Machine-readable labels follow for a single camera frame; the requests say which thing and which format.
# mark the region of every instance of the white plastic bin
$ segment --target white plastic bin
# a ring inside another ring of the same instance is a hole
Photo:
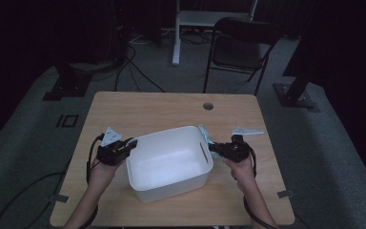
[[[137,137],[126,159],[130,185],[144,202],[202,187],[214,166],[207,143],[194,126]]]

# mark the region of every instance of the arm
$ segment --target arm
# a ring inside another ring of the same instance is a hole
[[[76,205],[75,210],[73,210],[73,213],[65,224],[64,229],[79,228],[89,220],[97,206],[97,203],[99,202],[100,197],[112,182],[114,173],[120,164],[116,166],[109,166],[100,163],[97,159],[93,161],[91,164],[92,169],[88,188],[79,203]]]
[[[231,168],[231,175],[236,179],[239,190],[245,195],[251,212],[262,221],[277,228],[254,178],[251,157],[248,156],[239,163],[227,159],[225,163]],[[254,219],[252,219],[252,226],[253,228],[265,228]]]

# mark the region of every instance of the gray carpet floor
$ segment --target gray carpet floor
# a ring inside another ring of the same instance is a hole
[[[257,95],[284,182],[296,193],[290,200],[298,218],[282,228],[366,228],[366,169],[323,90],[310,84],[306,91],[320,113],[281,107],[275,94],[274,83],[294,80],[282,74],[296,45],[296,40],[287,38],[278,42]],[[167,93],[201,93],[208,44],[182,43],[177,67],[172,66],[171,39],[163,40],[160,47],[142,39],[132,46],[133,63]],[[74,66],[87,71],[103,65]],[[253,93],[255,82],[245,83],[246,75],[227,74],[231,73],[212,72],[208,93]],[[58,77],[55,68],[34,82],[0,132],[0,213],[32,182],[66,168],[95,93],[113,91],[116,76],[117,72],[97,73],[86,96],[61,101],[42,101]],[[120,74],[117,90],[159,92],[132,65]],[[73,127],[58,125],[66,115],[78,116]],[[41,180],[15,199],[0,215],[0,228],[23,228],[35,218],[30,228],[52,228],[49,200],[60,177]]]

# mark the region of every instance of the table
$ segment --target table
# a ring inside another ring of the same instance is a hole
[[[257,0],[251,4],[248,13],[243,12],[222,12],[222,11],[198,11],[198,10],[180,10],[180,0],[176,0],[176,15],[175,15],[175,33],[173,60],[174,66],[180,62],[180,25],[183,26],[203,26],[213,27],[214,24],[223,17],[238,17],[247,20],[253,20],[254,10],[257,5]]]
[[[213,104],[205,110],[203,104]],[[261,129],[262,135],[245,135],[257,156],[257,183],[278,224],[295,221],[288,198],[277,193],[285,190],[275,153],[256,98],[240,94],[159,94],[97,93],[76,145],[60,195],[68,203],[56,202],[51,215],[53,226],[65,224],[87,188],[86,162],[93,140],[114,128],[124,139],[181,126],[202,124],[215,142],[231,142],[238,126]],[[144,203],[130,186],[125,163],[99,202],[94,226],[205,226],[249,225],[242,194],[221,159],[205,186],[188,193]]]

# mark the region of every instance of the black chair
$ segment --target black chair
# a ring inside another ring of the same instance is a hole
[[[213,26],[203,93],[207,90],[210,69],[250,73],[248,82],[261,69],[254,91],[257,95],[270,52],[281,35],[278,26],[271,23],[233,17],[219,19]]]

